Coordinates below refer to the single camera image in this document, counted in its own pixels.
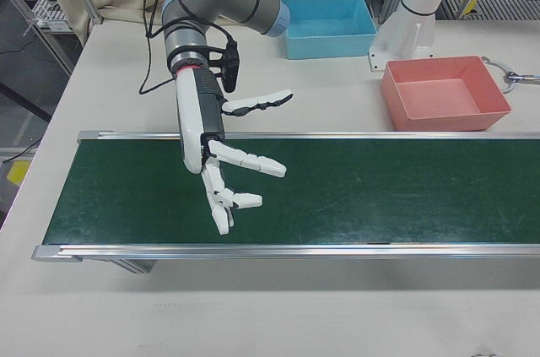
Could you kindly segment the white dexterous robot hand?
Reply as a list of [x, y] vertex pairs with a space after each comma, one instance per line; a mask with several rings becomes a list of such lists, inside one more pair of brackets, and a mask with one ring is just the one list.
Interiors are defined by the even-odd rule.
[[186, 168], [202, 177], [212, 217], [221, 235], [234, 225], [232, 210], [262, 205], [262, 197], [236, 193], [224, 184], [220, 164], [226, 162], [249, 170], [283, 177], [286, 166], [264, 156], [248, 154], [225, 144], [222, 116], [244, 116], [289, 101], [293, 92], [281, 90], [243, 100], [226, 100], [216, 76], [206, 68], [188, 66], [175, 76], [182, 158]]

